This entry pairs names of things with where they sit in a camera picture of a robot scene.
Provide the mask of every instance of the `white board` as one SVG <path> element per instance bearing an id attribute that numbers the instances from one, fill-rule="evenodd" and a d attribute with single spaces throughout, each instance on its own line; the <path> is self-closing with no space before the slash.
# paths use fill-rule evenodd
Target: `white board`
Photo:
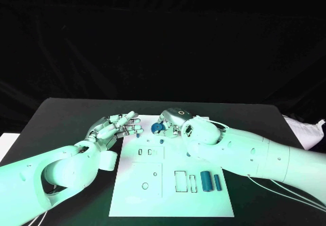
<path id="1" fill-rule="evenodd" d="M 135 135 L 124 137 L 108 216 L 233 217 L 222 169 L 212 163 L 186 156 L 186 146 L 180 137 L 152 135 L 151 125 L 158 116 L 139 115 L 138 118 L 144 132 L 139 138 Z M 212 192 L 202 190 L 202 171 L 210 172 Z M 213 181 L 214 174 L 220 180 L 219 192 Z"/>

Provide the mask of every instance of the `cable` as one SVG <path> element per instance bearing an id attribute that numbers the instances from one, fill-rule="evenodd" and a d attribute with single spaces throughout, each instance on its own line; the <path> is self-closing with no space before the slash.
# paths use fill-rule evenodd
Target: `cable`
<path id="1" fill-rule="evenodd" d="M 290 189 L 287 189 L 284 186 L 281 186 L 274 180 L 271 180 L 282 189 L 285 189 L 288 192 L 291 192 L 294 195 L 297 195 L 300 198 L 305 199 L 308 202 L 311 202 L 314 205 L 317 205 L 318 207 L 321 207 L 323 209 L 326 209 L 326 206 L 320 205 L 318 203 L 315 203 L 314 201 L 311 201 L 310 199 L 307 199 L 305 197 L 302 197 L 301 195 L 298 195 L 295 192 L 292 192 Z"/>
<path id="2" fill-rule="evenodd" d="M 264 187 L 262 185 L 259 185 L 259 186 L 261 186 L 264 189 L 266 189 L 268 191 L 274 192 L 275 194 L 279 194 L 279 195 L 285 196 L 287 198 L 294 199 L 294 198 L 291 198 L 290 196 L 287 196 L 287 195 L 284 195 L 284 194 L 281 194 L 281 193 L 278 193 L 278 192 L 269 190 L 269 189 L 268 189 L 266 187 Z M 307 203 L 307 202 L 304 202 L 304 201 L 301 201 L 301 200 L 298 200 L 298 199 L 294 199 L 294 200 L 298 201 L 298 202 L 301 202 L 301 203 L 304 203 L 304 204 L 307 204 L 307 205 L 310 205 L 311 207 L 317 208 L 317 209 L 321 210 L 323 212 L 326 212 L 324 209 L 315 207 L 315 206 L 311 205 L 310 203 Z"/>
<path id="3" fill-rule="evenodd" d="M 41 221 L 43 221 L 43 219 L 44 219 L 46 213 L 43 214 L 43 217 L 41 217 L 41 219 L 40 219 L 40 222 L 39 222 L 37 226 L 40 226 L 40 223 L 41 223 Z"/>
<path id="4" fill-rule="evenodd" d="M 33 224 L 33 222 L 36 221 L 37 217 L 33 219 L 33 221 L 28 223 L 27 226 L 30 226 Z"/>
<path id="5" fill-rule="evenodd" d="M 226 125 L 223 125 L 220 122 L 216 122 L 216 121 L 207 120 L 207 119 L 204 119 L 203 117 L 200 117 L 199 115 L 197 115 L 197 117 L 199 117 L 199 118 L 202 118 L 203 120 L 209 121 L 209 122 L 213 122 L 213 123 L 216 123 L 216 124 L 222 125 L 222 126 L 225 127 L 225 129 L 227 129 L 227 128 L 229 128 L 229 127 L 227 127 Z"/>

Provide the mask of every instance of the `blue object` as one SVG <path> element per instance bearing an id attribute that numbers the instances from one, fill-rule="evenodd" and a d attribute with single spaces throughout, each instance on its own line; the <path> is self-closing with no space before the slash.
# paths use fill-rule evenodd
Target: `blue object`
<path id="1" fill-rule="evenodd" d="M 158 130 L 164 130 L 164 125 L 160 124 L 160 123 L 154 123 L 154 124 L 151 125 L 151 133 L 154 133 L 154 132 L 158 131 Z"/>
<path id="2" fill-rule="evenodd" d="M 200 172 L 200 178 L 202 178 L 202 190 L 204 192 L 212 191 L 212 180 L 210 180 L 210 174 L 207 171 Z"/>
<path id="3" fill-rule="evenodd" d="M 213 179 L 214 179 L 216 189 L 217 189 L 217 191 L 220 191 L 220 190 L 222 190 L 222 188 L 220 188 L 220 183 L 219 183 L 219 175 L 217 175 L 217 174 L 214 174 L 214 175 L 213 175 Z"/>

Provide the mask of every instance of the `black curtain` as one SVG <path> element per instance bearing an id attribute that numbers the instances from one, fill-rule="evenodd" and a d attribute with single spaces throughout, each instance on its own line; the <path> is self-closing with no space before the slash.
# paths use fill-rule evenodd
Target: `black curtain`
<path id="1" fill-rule="evenodd" d="M 0 27 L 2 131 L 49 97 L 272 104 L 324 118 L 321 7 L 8 1 Z"/>

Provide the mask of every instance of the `robotic arm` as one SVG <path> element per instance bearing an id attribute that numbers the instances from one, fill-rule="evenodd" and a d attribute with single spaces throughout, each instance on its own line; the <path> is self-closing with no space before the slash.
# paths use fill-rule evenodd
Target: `robotic arm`
<path id="1" fill-rule="evenodd" d="M 176 137 L 180 132 L 187 156 L 204 159 L 240 176 L 279 181 L 326 204 L 326 154 L 281 145 L 220 123 L 219 129 L 210 122 L 170 108 L 152 125 L 161 125 L 154 134 Z"/>
<path id="2" fill-rule="evenodd" d="M 0 167 L 0 225 L 24 224 L 83 190 L 98 169 L 114 170 L 116 153 L 108 149 L 119 137 L 142 132 L 134 117 L 131 111 L 101 118 L 75 145 Z M 54 186 L 49 193 L 41 177 Z"/>

